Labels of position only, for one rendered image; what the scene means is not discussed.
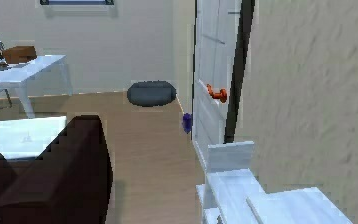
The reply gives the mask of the small purple object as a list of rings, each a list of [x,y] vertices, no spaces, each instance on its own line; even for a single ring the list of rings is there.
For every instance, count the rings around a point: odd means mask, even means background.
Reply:
[[[192,115],[185,113],[182,117],[182,127],[185,133],[189,133],[192,130]]]

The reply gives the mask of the dark brown sofa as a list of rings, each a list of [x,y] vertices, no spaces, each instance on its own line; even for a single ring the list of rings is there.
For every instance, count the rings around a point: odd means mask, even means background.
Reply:
[[[0,136],[0,224],[105,224],[112,183],[97,115]]]

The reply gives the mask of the white table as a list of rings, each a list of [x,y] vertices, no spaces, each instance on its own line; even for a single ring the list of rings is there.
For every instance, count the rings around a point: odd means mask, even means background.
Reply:
[[[8,70],[0,71],[0,88],[13,89],[19,97],[27,117],[32,119],[35,117],[35,114],[27,94],[27,81],[35,78],[49,67],[54,65],[59,66],[61,76],[66,85],[67,94],[69,96],[73,94],[73,87],[65,58],[65,55],[45,55],[38,56],[28,63],[10,65]]]

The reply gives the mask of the brown box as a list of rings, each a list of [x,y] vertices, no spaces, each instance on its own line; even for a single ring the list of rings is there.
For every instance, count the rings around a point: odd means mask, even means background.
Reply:
[[[27,63],[37,58],[34,46],[15,46],[3,51],[8,64]]]

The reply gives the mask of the white stepped shelf unit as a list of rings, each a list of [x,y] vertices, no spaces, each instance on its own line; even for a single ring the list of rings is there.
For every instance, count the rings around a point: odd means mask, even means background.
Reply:
[[[267,193],[249,169],[252,141],[197,145],[201,224],[353,224],[318,188]]]

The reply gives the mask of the grey round floor cushion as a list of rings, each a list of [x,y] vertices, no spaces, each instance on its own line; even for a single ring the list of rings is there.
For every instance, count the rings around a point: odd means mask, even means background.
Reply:
[[[167,81],[142,81],[127,90],[128,101],[136,106],[164,106],[176,99],[176,89]]]

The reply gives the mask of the white room door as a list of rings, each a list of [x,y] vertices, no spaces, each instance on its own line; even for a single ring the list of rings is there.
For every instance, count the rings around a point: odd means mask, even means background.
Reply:
[[[229,91],[242,0],[197,0],[192,142],[206,168],[213,147],[224,143]]]

